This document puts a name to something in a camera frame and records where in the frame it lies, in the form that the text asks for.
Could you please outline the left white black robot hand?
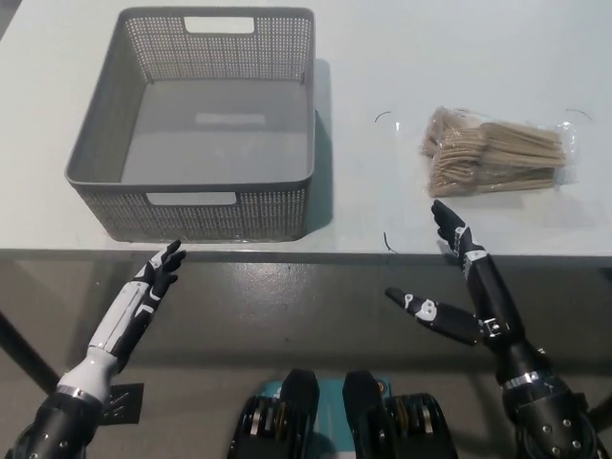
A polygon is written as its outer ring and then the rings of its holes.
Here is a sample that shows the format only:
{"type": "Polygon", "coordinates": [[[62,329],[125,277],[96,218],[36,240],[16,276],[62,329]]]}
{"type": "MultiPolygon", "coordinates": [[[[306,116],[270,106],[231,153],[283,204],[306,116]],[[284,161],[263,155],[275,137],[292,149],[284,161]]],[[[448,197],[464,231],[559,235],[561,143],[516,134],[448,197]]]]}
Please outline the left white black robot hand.
{"type": "Polygon", "coordinates": [[[93,334],[89,346],[114,357],[117,373],[128,363],[168,288],[178,279],[176,271],[186,257],[181,245],[180,239],[169,244],[123,285],[93,334]]]}

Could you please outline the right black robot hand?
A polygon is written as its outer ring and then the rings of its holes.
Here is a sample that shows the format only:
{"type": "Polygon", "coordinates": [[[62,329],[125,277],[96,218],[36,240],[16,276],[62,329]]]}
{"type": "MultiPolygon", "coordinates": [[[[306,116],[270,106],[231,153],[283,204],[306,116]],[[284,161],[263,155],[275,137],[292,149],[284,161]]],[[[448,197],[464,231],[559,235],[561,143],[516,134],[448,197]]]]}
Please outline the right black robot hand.
{"type": "Polygon", "coordinates": [[[385,295],[419,324],[446,338],[470,346],[481,342],[494,353],[525,345],[522,319],[492,256],[476,241],[470,226],[442,201],[435,200],[431,212],[438,235],[467,283],[474,312],[397,287],[387,288],[385,295]]]}

